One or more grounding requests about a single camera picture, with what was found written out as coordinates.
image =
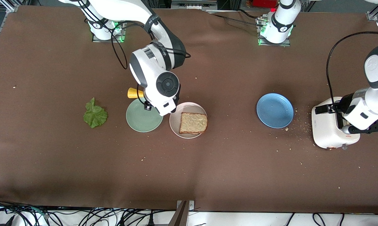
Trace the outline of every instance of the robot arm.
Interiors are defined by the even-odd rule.
[[[378,120],[378,46],[366,57],[364,71],[370,87],[348,95],[352,95],[349,104],[346,96],[340,101],[340,106],[345,104],[341,108],[345,113],[344,119],[359,130],[368,129]]]
[[[177,76],[169,70],[183,64],[186,49],[149,6],[141,0],[60,1],[80,7],[90,20],[91,31],[103,40],[111,38],[109,29],[114,28],[114,21],[143,23],[144,30],[151,32],[156,40],[131,54],[130,70],[137,83],[144,88],[145,98],[161,116],[175,110],[180,84]]]

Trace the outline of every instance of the wire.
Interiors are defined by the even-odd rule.
[[[378,31],[362,31],[362,32],[356,32],[354,34],[347,35],[347,36],[343,37],[342,39],[340,39],[339,41],[337,41],[334,44],[334,46],[331,48],[330,53],[328,54],[327,63],[326,63],[326,77],[327,77],[328,88],[330,89],[330,97],[331,97],[332,104],[334,104],[334,96],[333,96],[333,89],[332,89],[331,83],[330,83],[330,77],[328,76],[328,63],[330,62],[331,54],[333,53],[335,47],[339,43],[341,43],[343,40],[345,40],[345,39],[347,39],[349,37],[355,36],[355,35],[362,35],[362,34],[375,34],[375,35],[378,35]]]
[[[118,53],[116,52],[116,49],[115,49],[115,46],[114,46],[114,43],[113,43],[113,38],[115,38],[115,40],[117,40],[116,37],[115,37],[114,34],[113,34],[114,29],[112,29],[112,30],[109,29],[109,28],[108,28],[108,27],[107,27],[107,26],[106,26],[106,25],[105,25],[105,24],[104,24],[104,23],[103,23],[103,22],[102,22],[102,21],[96,16],[96,15],[94,15],[94,13],[93,13],[88,7],[87,7],[87,8],[84,8],[83,5],[80,3],[80,1],[78,1],[77,3],[79,4],[79,6],[81,7],[81,9],[85,12],[85,14],[86,14],[87,16],[89,16],[92,20],[94,20],[94,18],[92,17],[92,16],[94,16],[95,19],[96,19],[96,21],[100,22],[101,25],[102,25],[104,28],[106,28],[106,29],[110,32],[110,34],[111,34],[111,44],[112,44],[112,49],[113,49],[113,51],[114,51],[114,53],[115,53],[115,56],[117,57],[117,59],[118,59],[120,65],[123,67],[123,69],[126,70],[126,69],[127,69],[127,58],[126,58],[126,54],[125,54],[125,52],[124,52],[122,46],[120,45],[120,43],[117,42],[118,45],[119,45],[119,47],[120,47],[120,49],[122,50],[122,53],[123,53],[123,56],[124,56],[124,59],[125,59],[125,64],[126,64],[126,66],[124,66],[123,63],[122,63],[122,61],[121,61],[120,58],[119,58]]]
[[[344,217],[345,217],[345,213],[342,213],[342,217],[341,217],[341,220],[340,220],[340,226],[342,226],[342,222],[344,221]]]
[[[136,89],[136,91],[137,91],[137,99],[139,99],[139,101],[140,101],[144,106],[152,107],[152,105],[148,105],[148,104],[146,104],[146,103],[143,102],[143,101],[141,100],[141,98],[139,97],[139,84],[138,84],[138,83],[137,83],[137,89]]]
[[[289,225],[289,222],[291,222],[292,217],[293,217],[294,215],[295,215],[295,213],[292,213],[291,217],[289,218],[289,220],[288,220],[288,222],[287,222],[287,224],[286,224],[285,226],[288,226],[288,225]]]
[[[250,18],[253,18],[253,19],[257,19],[257,17],[248,14],[248,13],[247,13],[245,10],[243,10],[243,9],[237,9],[236,11],[241,11],[241,12],[244,13],[246,16],[248,16],[248,17],[250,17]]]
[[[240,22],[240,23],[244,23],[244,24],[250,24],[250,25],[257,26],[257,27],[263,27],[263,25],[261,25],[261,24],[250,23],[250,22],[247,22],[247,21],[237,20],[237,19],[234,19],[234,18],[231,18],[231,17],[225,17],[225,16],[216,15],[216,14],[213,14],[213,15],[216,16],[216,17],[221,17],[221,18],[227,19],[227,20],[233,20],[233,21],[236,21],[236,22]]]
[[[322,217],[320,216],[320,214],[318,214],[318,213],[314,213],[314,214],[312,215],[312,217],[313,217],[313,221],[314,221],[318,226],[322,226],[322,225],[320,225],[320,224],[316,221],[316,219],[315,219],[315,216],[316,216],[316,215],[320,218],[321,222],[323,223],[323,226],[326,226],[326,224],[324,223],[323,218],[322,218]]]
[[[318,216],[319,218],[320,218],[320,220],[321,220],[321,222],[323,223],[323,226],[326,226],[326,224],[324,223],[324,220],[323,220],[323,218],[320,216],[320,214],[318,214],[318,213],[314,213],[313,215],[312,215],[312,217],[313,217],[313,221],[318,225],[318,226],[322,226],[322,225],[320,225],[317,221],[316,221],[316,219],[315,219],[315,216]],[[339,224],[339,226],[342,226],[342,222],[344,221],[344,217],[345,217],[345,213],[341,213],[341,215],[342,215],[342,217],[341,217],[341,220],[340,220],[340,224]]]
[[[133,220],[132,222],[130,222],[128,225],[126,225],[126,226],[129,226],[129,225],[131,225],[131,224],[133,224],[134,222],[136,222],[136,221],[138,221],[138,220],[140,220],[140,219],[143,219],[143,218],[145,218],[146,216],[149,216],[149,215],[151,215],[151,214],[156,214],[156,213],[161,213],[161,212],[166,212],[167,210],[160,210],[160,211],[157,211],[157,212],[153,212],[153,213],[149,213],[149,214],[146,214],[146,215],[144,215],[144,216],[142,216],[142,217],[139,217],[139,218],[137,218],[136,220]]]

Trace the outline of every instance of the bread slice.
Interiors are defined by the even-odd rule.
[[[199,113],[182,112],[182,116],[180,118],[179,133],[204,133],[207,129],[207,125],[207,115]]]

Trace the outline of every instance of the table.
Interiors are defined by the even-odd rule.
[[[310,112],[329,98],[325,64],[340,38],[377,30],[364,14],[301,13],[291,47],[258,46],[255,27],[200,10],[157,10],[192,55],[174,69],[180,102],[206,110],[209,127],[185,140],[166,116],[138,133],[125,120],[129,87],[109,43],[92,43],[78,8],[21,6],[0,36],[0,199],[33,205],[378,213],[378,133],[347,151],[314,145]],[[222,15],[252,22],[242,13]],[[127,30],[128,55],[150,42]],[[331,58],[334,95],[368,86],[366,55],[378,35],[342,42]],[[266,93],[295,107],[284,129],[255,114]],[[85,103],[109,117],[91,129]]]

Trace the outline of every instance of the black cable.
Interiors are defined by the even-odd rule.
[[[240,22],[240,23],[244,23],[244,24],[250,24],[250,25],[257,26],[257,27],[263,27],[263,25],[261,25],[261,24],[250,23],[250,22],[247,22],[247,21],[237,20],[237,19],[234,19],[234,18],[231,18],[231,17],[225,17],[225,16],[216,15],[216,14],[213,14],[213,15],[216,16],[216,17],[221,17],[221,18],[227,19],[227,20],[233,20],[233,21],[236,21],[236,22]]]
[[[157,212],[153,212],[153,214],[156,214],[156,213],[161,213],[161,212],[166,212],[167,210],[160,210],[160,211],[157,211]],[[146,214],[146,215],[144,215],[144,216],[142,216],[142,217],[139,217],[139,218],[137,218],[136,220],[133,220],[132,222],[130,222],[128,225],[126,225],[126,226],[130,226],[131,224],[133,224],[134,222],[136,222],[136,221],[138,221],[138,220],[140,220],[140,219],[143,219],[143,218],[145,218],[146,216],[149,216],[151,213],[149,213],[149,214]]]
[[[322,218],[322,217],[320,216],[320,214],[318,214],[318,213],[314,213],[314,214],[312,215],[312,217],[313,217],[313,221],[314,221],[318,226],[322,226],[322,225],[320,225],[320,224],[316,221],[316,219],[315,219],[315,216],[316,216],[316,215],[320,218],[321,222],[323,223],[323,226],[326,226],[326,224],[324,223],[323,218]],[[342,215],[342,217],[341,217],[341,220],[340,220],[340,224],[339,224],[339,226],[342,226],[342,222],[344,221],[345,213],[341,213],[341,215]]]
[[[349,38],[349,37],[352,37],[352,36],[355,36],[355,35],[362,35],[362,34],[376,34],[378,35],[378,31],[362,31],[362,32],[356,32],[354,34],[350,34],[350,35],[347,35],[345,37],[343,37],[342,39],[340,39],[339,41],[337,41],[334,46],[331,48],[330,50],[330,53],[328,54],[328,58],[327,58],[327,63],[326,63],[326,77],[327,77],[327,83],[328,83],[328,88],[330,89],[330,97],[331,97],[331,102],[334,104],[334,96],[333,96],[333,89],[331,87],[331,83],[330,83],[330,77],[328,76],[328,63],[330,61],[330,58],[331,58],[331,54],[333,53],[335,47],[340,43],[342,42],[343,40]]]
[[[93,208],[93,209],[91,209],[91,210],[88,212],[88,214],[87,214],[85,217],[83,217],[83,219],[81,219],[81,221],[80,221],[80,223],[79,223],[79,226],[87,225],[88,221],[89,221],[91,218],[93,218],[94,216],[97,216],[100,212],[105,211],[105,210],[107,210],[107,209],[108,209],[108,208],[99,208],[99,209],[95,209],[95,208]]]
[[[148,224],[147,226],[155,226],[154,224],[154,214],[153,214],[153,210],[151,210],[151,214],[150,214],[150,219],[148,220]]]
[[[316,215],[320,218],[321,222],[323,223],[323,226],[326,226],[326,224],[324,223],[323,218],[322,218],[322,217],[320,216],[320,214],[318,214],[318,213],[314,213],[314,214],[312,215],[312,217],[313,217],[313,221],[314,221],[318,226],[322,226],[322,225],[320,225],[320,224],[316,221],[316,219],[315,219],[315,217],[314,217],[314,216],[316,216]]]
[[[292,217],[293,217],[294,215],[295,215],[295,213],[292,213],[291,217],[289,218],[289,220],[288,220],[288,222],[287,222],[287,224],[286,224],[285,226],[288,226],[288,225],[289,225],[289,222],[291,222]]]
[[[340,220],[340,226],[342,226],[342,222],[344,221],[344,217],[345,217],[345,213],[342,213],[342,217],[341,217],[341,220]]]
[[[51,214],[54,215],[54,216],[58,219],[58,221],[59,221],[60,224],[58,224],[58,223],[52,218]],[[48,213],[48,215],[49,215],[49,218],[50,218],[53,222],[55,222],[55,224],[57,224],[58,226],[63,226],[63,223],[62,223],[61,219],[60,219],[55,213]]]
[[[257,17],[248,14],[248,12],[246,12],[246,11],[243,10],[243,9],[237,9],[236,11],[241,11],[241,12],[244,13],[246,16],[248,16],[248,17],[250,17],[250,18],[253,18],[253,19],[257,19]]]
[[[125,209],[123,214],[122,214],[122,218],[120,219],[120,221],[116,224],[116,226],[125,226],[124,225],[124,222],[127,221],[131,216],[135,215],[135,214],[140,214],[140,215],[145,215],[143,213],[139,213],[140,211],[144,210],[144,209],[131,209],[132,211],[130,211],[130,209]]]
[[[2,204],[2,202],[0,202],[0,206],[17,213],[24,220],[25,225],[27,225],[27,223],[28,223],[28,225],[32,226],[31,222],[21,212],[19,212],[17,209],[5,206],[5,205]]]
[[[136,89],[136,91],[137,91],[137,99],[139,99],[139,101],[144,105],[144,106],[148,106],[148,107],[152,107],[151,105],[148,105],[148,104],[146,104],[145,102],[143,102],[142,100],[141,100],[141,98],[139,97],[139,84],[137,83],[137,89]]]
[[[91,226],[95,225],[95,224],[98,223],[98,222],[101,222],[102,219],[104,219],[105,217],[109,218],[109,217],[112,217],[112,216],[117,216],[117,214],[118,214],[118,213],[116,213],[117,210],[119,210],[118,213],[122,212],[121,209],[113,209],[112,211],[108,212],[107,214],[105,214],[105,215],[99,217],[98,220],[97,220],[96,222],[94,222],[94,223],[91,224]]]
[[[110,32],[110,34],[111,34],[111,44],[112,44],[112,49],[113,49],[113,51],[114,51],[114,53],[115,53],[115,56],[117,57],[117,59],[118,59],[120,65],[123,67],[123,69],[126,70],[126,69],[127,69],[127,58],[126,58],[126,54],[125,54],[125,52],[124,52],[122,46],[121,46],[120,43],[117,41],[117,43],[119,44],[120,49],[122,50],[122,53],[123,53],[123,56],[124,56],[124,59],[125,59],[126,66],[123,65],[122,61],[121,61],[120,58],[119,58],[118,53],[116,52],[115,47],[114,47],[113,38],[115,38],[115,40],[117,40],[116,37],[115,37],[114,34],[113,34],[114,29],[113,29],[113,30],[109,29],[109,28],[108,28],[108,27],[107,27],[107,26],[106,26],[106,25],[105,25],[105,24],[104,24],[104,23],[103,23],[103,22],[102,22],[102,21],[96,16],[96,15],[94,15],[94,13],[93,13],[88,7],[87,7],[87,8],[84,8],[83,5],[80,3],[80,1],[78,1],[77,3],[79,4],[79,6],[81,7],[81,9],[85,12],[85,14],[86,14],[87,16],[89,16],[92,20],[94,20],[94,18],[92,17],[92,16],[94,16],[95,19],[96,19],[96,21],[100,22],[101,25],[102,25],[104,28],[106,28],[106,29],[108,30],[108,32]]]

